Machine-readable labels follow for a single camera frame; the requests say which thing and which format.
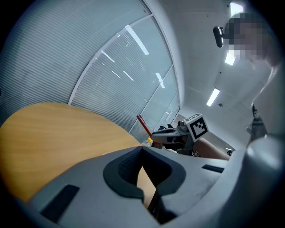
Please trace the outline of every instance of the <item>gray plastic housing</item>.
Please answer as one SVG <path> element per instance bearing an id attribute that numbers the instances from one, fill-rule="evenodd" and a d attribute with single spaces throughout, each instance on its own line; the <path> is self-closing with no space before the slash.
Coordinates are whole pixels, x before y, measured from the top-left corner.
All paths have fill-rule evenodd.
<path id="1" fill-rule="evenodd" d="M 133 149 L 74 165 L 44 186 L 28 205 L 21 203 L 21 207 L 39 227 L 240 227 L 272 194 L 285 163 L 284 144 L 273 137 L 255 141 L 247 151 L 235 151 L 228 162 L 151 148 L 153 153 L 179 163 L 186 171 L 177 191 L 161 196 L 165 209 L 177 217 L 159 224 L 141 199 L 122 197 L 104 181 L 104 167 Z M 224 170 L 219 173 L 202 168 L 204 165 Z M 80 190 L 56 224 L 40 212 L 67 184 Z"/>

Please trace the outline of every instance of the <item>ceiling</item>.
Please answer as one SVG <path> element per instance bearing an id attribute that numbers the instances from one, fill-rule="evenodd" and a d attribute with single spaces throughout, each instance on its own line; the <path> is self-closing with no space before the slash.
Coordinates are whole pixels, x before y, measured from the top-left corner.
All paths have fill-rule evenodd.
<path id="1" fill-rule="evenodd" d="M 194 108 L 218 126 L 227 119 L 227 125 L 232 125 L 226 129 L 228 133 L 235 134 L 234 129 L 239 127 L 240 134 L 246 134 L 241 139 L 244 145 L 249 137 L 245 128 L 252 120 L 251 102 L 266 83 L 270 69 L 263 61 L 252 64 L 245 59 L 236 59 L 233 66 L 224 62 L 227 47 L 217 47 L 212 29 L 214 26 L 225 26 L 230 18 L 227 5 L 231 1 L 159 0 L 163 10 L 154 4 L 155 0 L 146 2 L 165 33 L 174 66 L 178 70 L 180 108 Z M 213 105 L 208 107 L 207 100 L 215 87 L 221 92 Z"/>

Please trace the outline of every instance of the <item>person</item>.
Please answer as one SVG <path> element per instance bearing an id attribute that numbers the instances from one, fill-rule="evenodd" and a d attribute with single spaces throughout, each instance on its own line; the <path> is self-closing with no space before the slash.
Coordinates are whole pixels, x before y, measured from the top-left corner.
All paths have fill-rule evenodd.
<path id="1" fill-rule="evenodd" d="M 282 48 L 269 25 L 255 13 L 241 12 L 233 15 L 224 29 L 224 42 L 240 58 L 264 60 L 271 69 L 268 82 L 254 98 L 251 111 L 253 121 L 246 131 L 251 134 L 249 142 L 265 137 L 267 134 L 283 135 L 284 108 L 284 58 Z M 194 149 L 202 157 L 229 160 L 230 156 L 202 139 Z"/>

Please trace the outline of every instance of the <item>wooden table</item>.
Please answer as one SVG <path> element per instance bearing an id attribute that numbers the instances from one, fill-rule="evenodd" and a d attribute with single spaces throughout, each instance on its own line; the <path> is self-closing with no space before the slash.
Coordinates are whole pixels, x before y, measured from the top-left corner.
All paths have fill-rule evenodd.
<path id="1" fill-rule="evenodd" d="M 8 190 L 27 202 L 72 165 L 104 153 L 140 146 L 112 121 L 83 108 L 58 103 L 25 107 L 0 128 L 0 172 Z M 148 206 L 155 187 L 142 168 L 138 187 Z"/>

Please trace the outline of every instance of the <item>fluorescent light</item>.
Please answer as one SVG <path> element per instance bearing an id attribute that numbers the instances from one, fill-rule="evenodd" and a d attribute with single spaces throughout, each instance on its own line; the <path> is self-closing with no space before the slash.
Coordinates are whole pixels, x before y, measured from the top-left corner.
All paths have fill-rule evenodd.
<path id="1" fill-rule="evenodd" d="M 160 73 L 155 73 L 155 74 L 156 74 L 156 77 L 159 80 L 159 83 L 161 83 L 161 88 L 165 89 Z"/>
<path id="2" fill-rule="evenodd" d="M 145 55 L 148 55 L 148 51 L 146 49 L 146 47 L 143 45 L 142 41 L 140 40 L 140 38 L 138 37 L 138 35 L 134 32 L 134 30 L 127 25 L 126 26 L 126 30 L 130 33 L 130 35 L 134 38 L 134 40 L 137 42 L 137 44 L 139 45 L 139 47 L 141 48 L 141 50 L 143 51 L 143 53 Z"/>
<path id="3" fill-rule="evenodd" d="M 115 62 L 110 56 L 108 56 L 105 52 L 101 51 L 105 56 L 107 56 L 108 59 L 110 59 L 112 62 Z"/>
<path id="4" fill-rule="evenodd" d="M 130 75 L 128 75 L 124 70 L 123 72 L 133 81 L 133 79 L 130 77 Z"/>
<path id="5" fill-rule="evenodd" d="M 210 99 L 207 102 L 208 106 L 211 106 L 212 103 L 214 102 L 214 100 L 217 98 L 218 94 L 220 93 L 220 90 L 218 90 L 217 88 L 214 88 L 214 91 L 212 93 L 212 95 L 210 96 Z"/>
<path id="6" fill-rule="evenodd" d="M 114 71 L 112 71 L 115 75 L 117 75 Z M 118 75 L 117 75 L 118 76 Z M 121 78 L 120 76 L 118 76 L 119 78 Z"/>
<path id="7" fill-rule="evenodd" d="M 231 6 L 231 16 L 244 11 L 244 8 L 237 3 L 232 2 L 230 6 Z"/>
<path id="8" fill-rule="evenodd" d="M 227 56 L 226 56 L 226 60 L 224 62 L 232 66 L 233 63 L 235 62 L 235 59 L 236 59 L 236 57 L 234 56 L 234 54 L 232 52 L 228 51 Z"/>

